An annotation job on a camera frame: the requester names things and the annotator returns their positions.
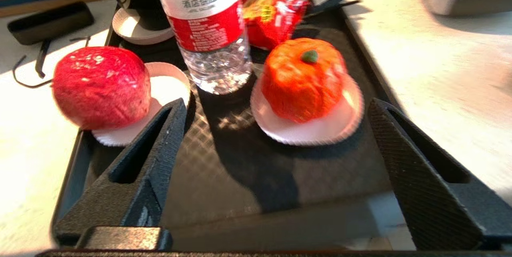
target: paper cup liner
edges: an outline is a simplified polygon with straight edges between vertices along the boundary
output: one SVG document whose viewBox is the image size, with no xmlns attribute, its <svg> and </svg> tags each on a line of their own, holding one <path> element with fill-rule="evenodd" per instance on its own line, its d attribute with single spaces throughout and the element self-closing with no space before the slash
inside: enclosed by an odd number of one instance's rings
<svg viewBox="0 0 512 257">
<path fill-rule="evenodd" d="M 165 62 L 146 63 L 151 80 L 151 102 L 148 114 L 129 126 L 109 130 L 93 130 L 96 140 L 106 146 L 126 146 L 142 131 L 155 114 L 169 102 L 183 98 L 188 107 L 190 82 L 176 66 Z"/>
<path fill-rule="evenodd" d="M 329 115 L 298 124 L 274 113 L 263 96 L 260 78 L 251 93 L 252 114 L 263 132 L 280 143 L 299 146 L 334 144 L 350 137 L 364 114 L 364 98 L 357 83 L 346 74 L 343 85 L 343 97 Z"/>
<path fill-rule="evenodd" d="M 139 25 L 140 16 L 131 9 L 119 9 L 112 19 L 112 28 L 127 42 L 137 45 L 151 45 L 164 42 L 174 36 L 172 29 L 148 30 Z"/>
</svg>

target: toy fruit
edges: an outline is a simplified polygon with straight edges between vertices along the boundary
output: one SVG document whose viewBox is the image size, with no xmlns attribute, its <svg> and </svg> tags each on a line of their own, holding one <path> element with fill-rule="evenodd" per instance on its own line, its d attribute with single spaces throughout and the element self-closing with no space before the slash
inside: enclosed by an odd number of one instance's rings
<svg viewBox="0 0 512 257">
<path fill-rule="evenodd" d="M 329 42 L 299 38 L 265 61 L 262 92 L 276 115 L 304 123 L 324 117 L 342 98 L 344 59 Z"/>
<path fill-rule="evenodd" d="M 120 128 L 144 117 L 150 106 L 150 75 L 133 52 L 86 47 L 55 68 L 53 97 L 62 113 L 82 129 Z"/>
</svg>

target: red label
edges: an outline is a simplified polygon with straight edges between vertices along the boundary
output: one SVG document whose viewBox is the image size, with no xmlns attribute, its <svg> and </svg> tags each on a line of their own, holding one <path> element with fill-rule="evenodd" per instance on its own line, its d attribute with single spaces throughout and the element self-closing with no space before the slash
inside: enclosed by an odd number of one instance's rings
<svg viewBox="0 0 512 257">
<path fill-rule="evenodd" d="M 196 20 L 168 16 L 178 44 L 188 51 L 204 52 L 221 49 L 236 41 L 243 33 L 241 5 L 235 2 L 226 10 Z"/>
</svg>

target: textured black plastic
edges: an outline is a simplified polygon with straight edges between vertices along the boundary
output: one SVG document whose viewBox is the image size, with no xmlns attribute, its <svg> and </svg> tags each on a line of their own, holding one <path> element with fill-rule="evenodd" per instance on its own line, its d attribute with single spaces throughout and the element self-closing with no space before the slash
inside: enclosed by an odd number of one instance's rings
<svg viewBox="0 0 512 257">
<path fill-rule="evenodd" d="M 177 252 L 108 252 L 48 251 L 37 257 L 510 257 L 499 251 L 428 252 L 428 251 L 345 251 L 304 253 L 177 253 Z"/>
<path fill-rule="evenodd" d="M 82 234 L 76 248 L 94 250 L 170 250 L 169 231 L 160 227 L 92 227 Z"/>
<path fill-rule="evenodd" d="M 373 100 L 369 115 L 418 249 L 499 249 L 512 243 L 510 206 L 392 105 Z"/>
<path fill-rule="evenodd" d="M 7 24 L 9 32 L 20 44 L 31 45 L 73 32 L 94 23 L 84 2 L 36 13 Z"/>
<path fill-rule="evenodd" d="M 74 245 L 93 226 L 156 226 L 176 153 L 183 139 L 186 109 L 182 99 L 155 115 L 135 140 L 56 221 L 54 235 Z"/>
<path fill-rule="evenodd" d="M 366 104 L 373 97 L 388 97 L 382 84 L 375 83 L 378 72 L 355 51 L 345 22 L 339 10 L 324 12 L 304 20 L 293 37 L 334 44 Z M 108 45 L 132 50 L 145 62 L 172 63 L 187 73 L 174 39 L 136 46 L 112 33 Z M 375 227 L 370 228 L 375 224 L 369 211 L 342 209 L 356 203 L 354 199 L 391 189 L 368 118 L 363 118 L 352 137 L 333 145 L 296 147 L 270 139 L 254 122 L 249 107 L 252 86 L 267 55 L 251 48 L 255 74 L 234 94 L 210 95 L 191 82 L 186 134 L 159 223 L 172 233 L 175 250 L 309 248 L 307 242 L 318 246 L 338 241 L 346 233 L 378 234 Z M 87 133 L 79 135 L 68 175 L 73 177 L 64 185 L 69 194 L 59 202 L 66 206 L 59 205 L 58 216 L 82 194 L 80 189 L 68 188 L 87 188 L 81 180 L 90 184 L 89 179 L 94 180 L 118 150 L 98 144 Z M 79 172 L 73 167 L 78 164 L 86 169 Z M 237 236 L 252 244 L 234 242 Z"/>
</svg>

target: white paper plate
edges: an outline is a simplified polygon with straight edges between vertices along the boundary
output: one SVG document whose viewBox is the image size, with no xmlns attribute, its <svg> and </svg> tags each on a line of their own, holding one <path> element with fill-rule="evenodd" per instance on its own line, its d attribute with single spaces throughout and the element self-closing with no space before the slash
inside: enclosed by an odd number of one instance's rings
<svg viewBox="0 0 512 257">
<path fill-rule="evenodd" d="M 169 27 L 163 30 L 148 30 L 139 25 L 140 16 L 131 9 L 119 9 L 112 19 L 112 28 L 127 42 L 138 45 L 151 45 L 164 42 L 174 36 Z"/>
<path fill-rule="evenodd" d="M 278 117 L 261 91 L 261 78 L 251 94 L 251 110 L 260 128 L 272 139 L 290 145 L 315 146 L 340 142 L 351 136 L 361 123 L 364 98 L 354 79 L 343 79 L 343 98 L 326 117 L 305 124 Z"/>
<path fill-rule="evenodd" d="M 188 107 L 190 82 L 183 71 L 165 62 L 146 63 L 146 67 L 151 77 L 151 103 L 148 114 L 138 122 L 124 128 L 93 130 L 92 133 L 99 143 L 106 146 L 126 146 L 165 104 L 183 98 Z"/>
</svg>

